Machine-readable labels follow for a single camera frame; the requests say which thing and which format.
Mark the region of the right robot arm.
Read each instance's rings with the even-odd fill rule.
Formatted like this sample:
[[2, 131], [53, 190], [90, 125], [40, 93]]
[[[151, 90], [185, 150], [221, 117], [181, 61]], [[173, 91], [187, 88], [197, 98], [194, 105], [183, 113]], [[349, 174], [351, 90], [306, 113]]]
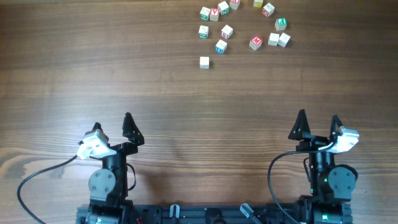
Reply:
[[305, 110], [300, 110], [288, 138], [299, 142], [297, 152], [308, 154], [305, 171], [311, 191], [296, 202], [294, 220], [299, 223], [352, 223], [348, 203], [358, 172], [349, 165], [337, 165], [335, 155], [348, 152], [359, 142], [358, 131], [344, 127], [334, 115], [328, 137], [313, 135]]

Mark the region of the green sided wooden block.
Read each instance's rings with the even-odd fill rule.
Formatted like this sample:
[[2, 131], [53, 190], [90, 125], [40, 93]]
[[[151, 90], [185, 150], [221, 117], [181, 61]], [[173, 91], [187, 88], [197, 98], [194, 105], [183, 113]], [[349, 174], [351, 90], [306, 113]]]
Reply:
[[200, 26], [199, 31], [198, 31], [199, 38], [207, 39], [208, 38], [208, 33], [209, 33], [209, 27], [208, 26]]

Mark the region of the red M wooden block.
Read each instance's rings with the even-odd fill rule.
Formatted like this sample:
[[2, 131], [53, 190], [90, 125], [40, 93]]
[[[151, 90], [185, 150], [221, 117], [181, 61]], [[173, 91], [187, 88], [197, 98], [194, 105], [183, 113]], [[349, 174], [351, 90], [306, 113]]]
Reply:
[[257, 50], [263, 43], [263, 40], [259, 36], [254, 36], [249, 43], [250, 48]]

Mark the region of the plain pale wooden block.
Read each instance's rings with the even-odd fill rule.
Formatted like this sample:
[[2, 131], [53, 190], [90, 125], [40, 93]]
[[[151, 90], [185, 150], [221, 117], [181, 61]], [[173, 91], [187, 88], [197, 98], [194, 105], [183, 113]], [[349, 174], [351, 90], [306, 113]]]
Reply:
[[209, 69], [210, 67], [210, 58], [209, 57], [200, 57], [200, 68], [201, 69]]

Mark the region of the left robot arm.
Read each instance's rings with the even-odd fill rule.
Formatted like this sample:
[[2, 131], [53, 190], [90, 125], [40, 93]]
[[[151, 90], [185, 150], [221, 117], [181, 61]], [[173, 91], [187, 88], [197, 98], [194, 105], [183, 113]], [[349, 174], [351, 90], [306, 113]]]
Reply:
[[88, 181], [90, 204], [77, 209], [77, 224], [142, 222], [133, 202], [126, 198], [136, 186], [127, 186], [127, 170], [132, 165], [127, 163], [126, 158], [138, 153], [138, 147], [144, 144], [144, 137], [129, 112], [125, 114], [122, 130], [123, 137], [128, 141], [111, 146], [101, 125], [95, 123], [80, 142], [77, 156], [80, 159], [100, 160], [102, 168], [94, 171]]

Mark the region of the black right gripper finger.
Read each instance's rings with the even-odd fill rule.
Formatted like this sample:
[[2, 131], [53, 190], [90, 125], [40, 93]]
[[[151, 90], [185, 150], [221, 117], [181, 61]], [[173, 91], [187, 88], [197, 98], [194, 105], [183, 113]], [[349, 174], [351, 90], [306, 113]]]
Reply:
[[337, 129], [342, 126], [342, 122], [337, 115], [333, 115], [331, 119], [331, 128], [329, 140], [334, 141], [337, 135]]
[[290, 140], [304, 140], [311, 136], [307, 115], [304, 109], [300, 110], [297, 115], [296, 122], [288, 135]]

